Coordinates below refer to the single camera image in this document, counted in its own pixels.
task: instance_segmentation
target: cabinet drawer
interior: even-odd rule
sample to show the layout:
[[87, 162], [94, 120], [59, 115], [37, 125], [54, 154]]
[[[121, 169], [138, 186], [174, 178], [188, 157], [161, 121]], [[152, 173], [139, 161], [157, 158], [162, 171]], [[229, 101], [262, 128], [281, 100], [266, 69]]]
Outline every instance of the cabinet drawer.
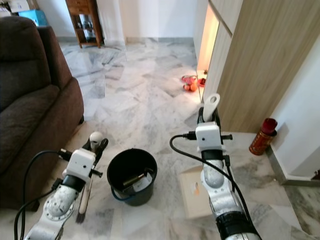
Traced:
[[90, 14], [90, 10], [87, 6], [69, 6], [70, 14]]
[[66, 0], [66, 4], [70, 7], [87, 7], [87, 0]]

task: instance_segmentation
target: wooden cabinet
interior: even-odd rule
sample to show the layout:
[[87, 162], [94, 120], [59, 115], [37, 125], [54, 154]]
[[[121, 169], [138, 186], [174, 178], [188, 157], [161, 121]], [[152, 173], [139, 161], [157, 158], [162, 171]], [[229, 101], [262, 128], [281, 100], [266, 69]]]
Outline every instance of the wooden cabinet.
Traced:
[[223, 131], [257, 132], [320, 34], [320, 1], [209, 3], [220, 22], [203, 97], [220, 94]]
[[103, 43], [102, 29], [95, 0], [66, 0], [80, 48]]

